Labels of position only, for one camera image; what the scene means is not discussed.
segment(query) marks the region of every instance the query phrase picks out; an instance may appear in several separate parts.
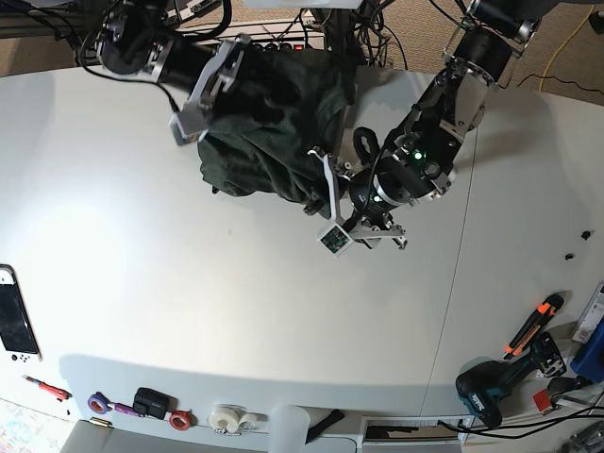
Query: cordless drill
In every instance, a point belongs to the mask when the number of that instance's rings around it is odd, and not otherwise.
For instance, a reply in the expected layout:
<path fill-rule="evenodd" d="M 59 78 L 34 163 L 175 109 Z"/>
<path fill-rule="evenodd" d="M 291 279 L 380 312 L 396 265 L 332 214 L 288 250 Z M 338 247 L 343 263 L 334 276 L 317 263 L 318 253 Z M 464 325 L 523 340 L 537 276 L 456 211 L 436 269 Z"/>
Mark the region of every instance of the cordless drill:
<path fill-rule="evenodd" d="M 541 370 L 546 378 L 566 373 L 560 350 L 549 333 L 541 334 L 525 356 L 509 361 L 486 361 L 460 374 L 455 380 L 458 396 L 472 415 L 487 428 L 497 428 L 502 417 L 499 402 L 531 372 Z"/>

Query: white tabletop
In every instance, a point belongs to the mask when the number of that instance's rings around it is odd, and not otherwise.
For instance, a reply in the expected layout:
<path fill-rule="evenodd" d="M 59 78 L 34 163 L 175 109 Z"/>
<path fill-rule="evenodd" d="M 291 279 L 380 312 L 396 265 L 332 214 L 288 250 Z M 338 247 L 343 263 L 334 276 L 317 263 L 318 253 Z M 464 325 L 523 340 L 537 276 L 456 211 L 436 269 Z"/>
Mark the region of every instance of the white tabletop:
<path fill-rule="evenodd" d="M 361 68 L 345 125 L 383 138 L 430 79 Z M 90 394 L 128 404 L 146 386 L 201 423 L 215 403 L 465 413 L 453 382 L 467 362 L 498 359 L 553 291 L 573 292 L 555 322 L 575 319 L 601 279 L 600 107 L 496 96 L 474 171 L 472 133 L 452 191 L 394 212 L 407 250 L 358 246 L 335 260 L 315 240 L 323 220 L 301 206 L 212 195 L 151 87 L 74 69 L 0 79 L 0 93 L 0 262 L 17 271 L 44 355 L 25 370 L 5 362 L 0 397 L 33 409 L 88 418 Z M 596 230 L 587 243 L 584 229 Z"/>
<path fill-rule="evenodd" d="M 378 136 L 430 79 L 386 76 L 358 105 L 356 123 Z M 469 171 L 443 200 L 395 213 L 404 252 L 357 246 L 335 260 L 316 242 L 324 220 L 301 206 L 212 195 L 152 87 L 75 69 L 5 78 L 0 91 L 0 262 L 17 272 L 44 356 L 28 374 L 71 389 L 84 415 L 91 393 L 129 403 L 141 385 L 203 419 L 220 402 L 420 413 Z M 7 375 L 16 402 L 48 399 Z"/>

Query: red tape roll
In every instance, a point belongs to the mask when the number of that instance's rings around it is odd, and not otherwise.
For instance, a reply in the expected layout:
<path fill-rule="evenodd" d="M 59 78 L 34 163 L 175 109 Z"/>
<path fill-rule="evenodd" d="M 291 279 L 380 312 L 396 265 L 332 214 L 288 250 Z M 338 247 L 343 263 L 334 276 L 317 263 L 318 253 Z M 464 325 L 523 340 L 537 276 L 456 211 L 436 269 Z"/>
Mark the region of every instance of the red tape roll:
<path fill-rule="evenodd" d="M 170 414 L 170 426 L 179 431 L 186 431 L 191 427 L 191 416 L 189 412 L 174 411 Z"/>

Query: tape roll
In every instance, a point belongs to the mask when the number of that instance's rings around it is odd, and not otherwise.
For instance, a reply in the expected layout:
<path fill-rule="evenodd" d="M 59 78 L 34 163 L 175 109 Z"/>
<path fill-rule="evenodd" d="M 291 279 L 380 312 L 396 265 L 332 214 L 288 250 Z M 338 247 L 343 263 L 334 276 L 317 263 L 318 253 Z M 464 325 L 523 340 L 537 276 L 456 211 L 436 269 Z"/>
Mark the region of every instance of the tape roll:
<path fill-rule="evenodd" d="M 88 407 L 91 408 L 91 411 L 103 415 L 109 412 L 109 400 L 97 392 L 88 398 Z"/>
<path fill-rule="evenodd" d="M 229 434 L 239 430 L 239 414 L 233 409 L 218 407 L 208 417 L 208 423 L 213 429 L 226 429 Z"/>
<path fill-rule="evenodd" d="M 174 411 L 170 414 L 170 426 L 179 431 L 186 431 L 191 427 L 191 416 L 189 412 Z"/>

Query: blue drill battery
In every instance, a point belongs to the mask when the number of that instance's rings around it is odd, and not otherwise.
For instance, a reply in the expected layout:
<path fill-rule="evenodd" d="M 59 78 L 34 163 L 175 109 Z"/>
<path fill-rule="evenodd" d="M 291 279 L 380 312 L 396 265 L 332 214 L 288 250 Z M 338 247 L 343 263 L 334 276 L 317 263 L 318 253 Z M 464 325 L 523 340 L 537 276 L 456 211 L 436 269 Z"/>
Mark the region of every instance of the blue drill battery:
<path fill-rule="evenodd" d="M 571 361 L 570 367 L 593 382 L 604 380 L 604 321 L 597 325 L 592 337 Z"/>

